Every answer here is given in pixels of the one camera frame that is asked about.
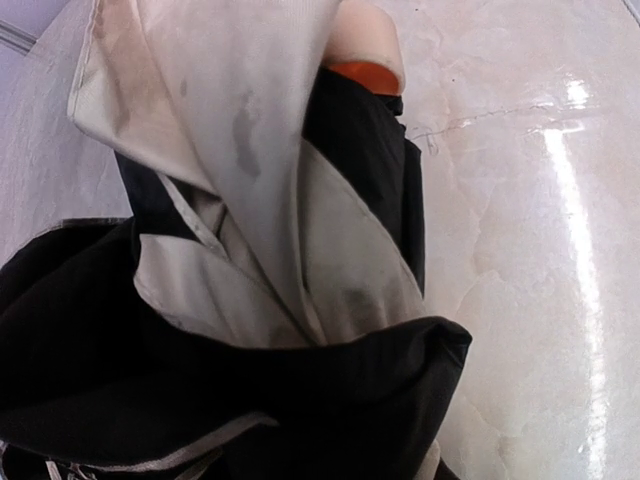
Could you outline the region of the beige folding umbrella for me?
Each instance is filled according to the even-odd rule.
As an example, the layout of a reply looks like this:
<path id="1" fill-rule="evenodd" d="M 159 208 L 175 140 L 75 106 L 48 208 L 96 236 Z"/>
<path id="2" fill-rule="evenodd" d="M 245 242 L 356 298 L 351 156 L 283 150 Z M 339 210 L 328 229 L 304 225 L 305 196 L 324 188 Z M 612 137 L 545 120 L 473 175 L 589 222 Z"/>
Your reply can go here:
<path id="1" fill-rule="evenodd" d="M 471 343 L 368 1 L 69 1 L 7 100 L 5 479 L 449 479 Z"/>

